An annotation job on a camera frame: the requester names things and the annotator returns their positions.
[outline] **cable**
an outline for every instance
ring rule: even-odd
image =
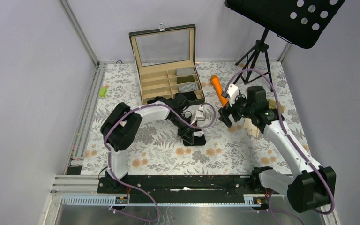
[[[186,111],[183,111],[183,113],[182,114],[184,114],[184,116],[186,116],[186,113],[190,113],[191,114],[191,116],[192,116],[192,112],[191,111],[189,111],[189,110],[186,110]]]
[[[123,212],[121,210],[116,210],[116,209],[113,209],[114,213],[115,212],[119,212],[121,214],[124,214],[124,215],[127,215],[127,216],[130,216],[130,217],[133,217],[133,218],[136,218],[136,219],[139,219],[139,220],[142,220],[144,222],[157,222],[158,219],[159,219],[159,216],[160,216],[160,211],[159,211],[159,207],[158,207],[158,204],[157,202],[155,201],[155,199],[150,195],[148,194],[146,191],[144,191],[143,189],[139,188],[139,187],[136,187],[136,186],[133,186],[133,185],[130,185],[130,184],[127,184],[123,181],[121,181],[120,179],[118,179],[116,176],[115,176],[115,173],[113,171],[113,168],[112,168],[112,165],[111,165],[111,148],[108,146],[107,144],[107,140],[108,140],[108,137],[111,135],[111,133],[113,132],[113,130],[119,125],[119,123],[121,123],[128,115],[138,111],[138,110],[141,110],[141,109],[145,109],[145,108],[149,108],[149,107],[164,107],[164,108],[167,108],[169,109],[172,113],[174,113],[184,124],[186,124],[187,126],[191,127],[191,128],[195,128],[195,129],[202,129],[202,128],[208,128],[208,127],[211,127],[213,125],[213,123],[216,121],[216,110],[215,108],[213,107],[212,104],[210,103],[204,103],[202,105],[209,105],[212,110],[213,110],[213,119],[212,121],[210,122],[210,124],[204,126],[204,127],[196,127],[196,126],[193,126],[189,123],[187,123],[180,115],[178,115],[176,113],[176,111],[172,108],[170,108],[169,106],[165,105],[165,104],[155,104],[155,103],[152,103],[152,104],[149,104],[149,105],[143,105],[141,107],[138,107],[138,108],[134,108],[134,109],[131,109],[129,112],[127,112],[124,116],[122,116],[115,124],[114,126],[108,131],[108,133],[106,134],[105,138],[104,138],[104,146],[108,149],[108,170],[110,172],[110,175],[120,184],[126,186],[126,187],[129,187],[129,188],[133,188],[133,189],[136,189],[138,191],[141,191],[143,194],[145,194],[147,197],[149,197],[152,202],[154,203],[155,205],[155,209],[157,210],[157,217],[155,219],[145,219],[145,218],[141,218],[141,217],[138,217],[138,216],[135,216],[133,214],[130,214],[130,213],[127,213],[127,212]]]
[[[268,188],[266,188],[266,194],[264,195],[264,198],[267,199],[270,194],[270,191]]]
[[[282,223],[280,223],[280,222],[278,221],[278,219],[274,216],[274,212],[280,212],[280,213],[285,213],[285,214],[291,215],[291,216],[295,217],[296,219],[298,219],[298,220],[301,222],[301,224],[306,225],[306,224],[303,222],[303,220],[301,220],[301,218],[298,217],[298,216],[297,216],[296,214],[294,214],[294,213],[291,213],[291,212],[286,211],[286,210],[272,209],[272,208],[271,208],[271,196],[272,196],[273,193],[274,193],[274,192],[272,191],[272,192],[270,193],[270,195],[268,196],[268,208],[269,208],[269,211],[270,211],[272,217],[274,218],[274,220],[275,220],[279,225],[282,225]]]
[[[231,79],[229,80],[228,84],[226,85],[225,87],[225,90],[223,93],[226,93],[227,94],[227,90],[228,90],[228,87],[230,86],[230,84],[232,83],[232,81],[235,79],[235,77],[237,75],[239,75],[240,73],[243,73],[245,71],[252,71],[252,72],[256,72],[258,73],[259,75],[261,75],[266,81],[267,83],[270,85],[271,89],[272,89],[272,92],[274,93],[274,98],[275,98],[275,102],[277,103],[277,111],[278,111],[278,118],[279,119],[279,124],[281,125],[281,128],[282,130],[284,131],[286,137],[289,139],[289,141],[292,143],[292,145],[294,146],[294,148],[297,150],[297,152],[301,155],[301,157],[306,161],[306,162],[309,162],[308,164],[310,165],[310,167],[314,170],[314,172],[317,174],[317,176],[319,177],[319,179],[321,180],[322,184],[325,186],[325,189],[326,191],[328,192],[329,194],[329,198],[330,198],[330,203],[331,203],[331,206],[330,206],[330,209],[329,211],[327,212],[322,212],[322,211],[319,211],[317,209],[314,209],[315,212],[318,212],[320,214],[324,214],[324,215],[328,215],[328,214],[331,214],[334,210],[335,210],[335,199],[333,197],[333,194],[332,194],[332,191],[330,190],[328,184],[326,183],[325,179],[323,178],[323,176],[321,175],[321,173],[319,173],[318,169],[310,162],[310,160],[307,158],[306,155],[304,155],[304,153],[301,151],[301,149],[297,146],[296,142],[293,140],[293,138],[288,134],[286,128],[285,128],[285,125],[284,125],[284,122],[282,121],[282,114],[281,114],[281,106],[280,106],[280,103],[278,101],[278,96],[277,96],[277,92],[275,91],[275,88],[274,88],[274,85],[270,82],[270,80],[259,70],[257,69],[243,69],[239,72],[237,72],[233,77],[231,77]]]
[[[100,174],[101,174],[101,172],[102,172],[103,170],[107,169],[107,168],[108,168],[108,166],[106,166],[106,167],[104,167],[102,170],[100,170],[100,172],[98,173],[98,176],[97,176],[97,180],[100,179]]]

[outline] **tripod leg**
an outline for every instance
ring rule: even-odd
[[[255,51],[255,55],[253,57],[252,64],[250,65],[249,68],[251,68],[251,69],[255,68],[255,64],[256,64],[257,58],[259,57],[259,54],[260,54],[260,51]],[[246,79],[244,81],[245,84],[248,83],[251,74],[252,74],[252,71],[247,72]]]
[[[242,70],[244,70],[244,69],[246,69],[246,67],[248,67],[249,63],[252,61],[252,59],[253,59],[253,57],[255,56],[255,54],[256,54],[256,51],[254,51],[254,52],[252,53],[252,55],[250,56],[250,58],[247,60],[246,64],[243,66]],[[242,74],[243,74],[243,73],[240,73],[240,74],[238,75],[237,79],[235,79],[235,81],[234,81],[234,84],[236,84],[237,81],[238,81],[240,78],[242,78],[243,82],[245,82],[245,79],[243,79]]]
[[[265,57],[266,57],[268,77],[269,77],[269,79],[270,79],[270,82],[272,83],[270,61],[268,60],[268,53],[267,53],[267,51],[264,52],[264,55],[265,55]]]
[[[238,62],[235,63],[235,65],[236,66],[239,65],[242,62],[242,60],[244,60],[253,51],[254,48],[255,47],[251,48]]]

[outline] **robotic arm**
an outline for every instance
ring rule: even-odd
[[[323,183],[318,178],[310,163],[318,168],[332,193],[335,190],[336,173],[331,167],[323,168],[311,155],[304,150],[302,145],[295,141],[297,147],[307,156],[306,161],[296,150],[293,143],[287,137],[297,140],[291,133],[284,118],[279,118],[278,111],[269,109],[266,92],[261,86],[247,88],[247,99],[241,95],[238,87],[230,84],[227,90],[229,101],[224,108],[219,109],[219,120],[228,127],[232,125],[229,116],[237,122],[242,117],[250,118],[252,123],[259,128],[276,148],[279,150],[292,171],[293,177],[280,174],[271,167],[255,168],[252,171],[252,179],[257,188],[270,188],[286,195],[292,207],[297,212],[304,212],[330,203],[329,194]],[[282,120],[286,133],[280,124]]]
[[[292,171],[292,177],[290,177],[276,172],[269,166],[255,168],[251,174],[254,188],[257,191],[270,188],[286,195],[289,203],[297,212],[304,212],[331,203],[327,189],[330,189],[332,194],[334,193],[335,172],[331,167],[322,167],[298,141],[294,141],[296,138],[286,122],[283,121],[284,118],[278,115],[277,110],[268,107],[263,87],[247,88],[246,99],[246,96],[240,94],[238,87],[231,84],[227,90],[227,96],[230,100],[224,108],[219,109],[219,120],[230,127],[232,125],[229,119],[230,115],[236,122],[242,117],[250,118],[261,133],[278,148]],[[155,104],[165,105],[165,107],[154,107]],[[184,141],[192,144],[194,137],[200,135],[200,131],[186,125],[182,120],[195,124],[197,120],[204,120],[204,114],[199,109],[193,117],[180,119],[173,113],[176,112],[180,115],[187,107],[188,101],[183,95],[177,95],[175,99],[157,97],[150,105],[136,107],[140,110],[130,113],[126,120],[120,122],[109,134],[114,124],[133,109],[125,103],[119,103],[100,130],[111,149],[109,161],[112,170],[109,170],[108,174],[118,179],[126,175],[127,151],[125,150],[131,145],[139,126],[143,123],[168,119],[178,127],[178,135]]]
[[[189,107],[189,102],[187,98],[183,95],[177,95],[174,99],[165,99],[163,97],[156,97],[152,105],[166,105],[172,108],[178,115],[181,115],[185,109]],[[135,107],[131,108],[127,104],[121,102],[119,103],[110,116],[106,119],[102,125],[100,131],[104,137],[107,136],[110,129],[114,124],[127,112],[131,111]],[[112,157],[111,165],[113,166],[113,171],[115,176],[118,179],[123,178],[127,171],[126,166],[126,149],[132,144],[135,139],[136,133],[140,125],[156,120],[170,120],[174,125],[178,127],[177,135],[180,136],[184,141],[189,144],[194,143],[194,137],[203,136],[203,131],[195,130],[184,124],[173,112],[166,107],[136,107],[140,108],[129,116],[126,120],[120,122],[120,125],[117,126],[113,132],[108,136],[107,143],[111,148]],[[205,120],[203,109],[199,108],[193,114],[192,117],[186,118],[183,117],[183,120],[187,121],[190,124],[195,124],[198,120]]]

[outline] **black fabric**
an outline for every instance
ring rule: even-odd
[[[153,99],[153,100],[148,100],[147,104],[151,104],[151,103],[156,102],[158,98],[160,98],[160,96],[156,96],[155,99]]]
[[[194,136],[194,144],[190,144],[183,140],[184,146],[203,146],[206,145],[206,139],[205,135],[202,135],[202,137]]]
[[[177,93],[175,96],[177,96],[178,94],[182,94],[184,95],[188,101],[194,101],[197,99],[196,94],[193,91],[190,92],[184,92],[184,93]]]

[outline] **gray fabric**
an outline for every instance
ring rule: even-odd
[[[195,74],[195,70],[192,67],[176,69],[176,76],[185,76],[191,74]]]
[[[179,86],[179,93],[189,92],[193,90],[198,90],[198,85],[196,85],[196,83],[188,83]]]

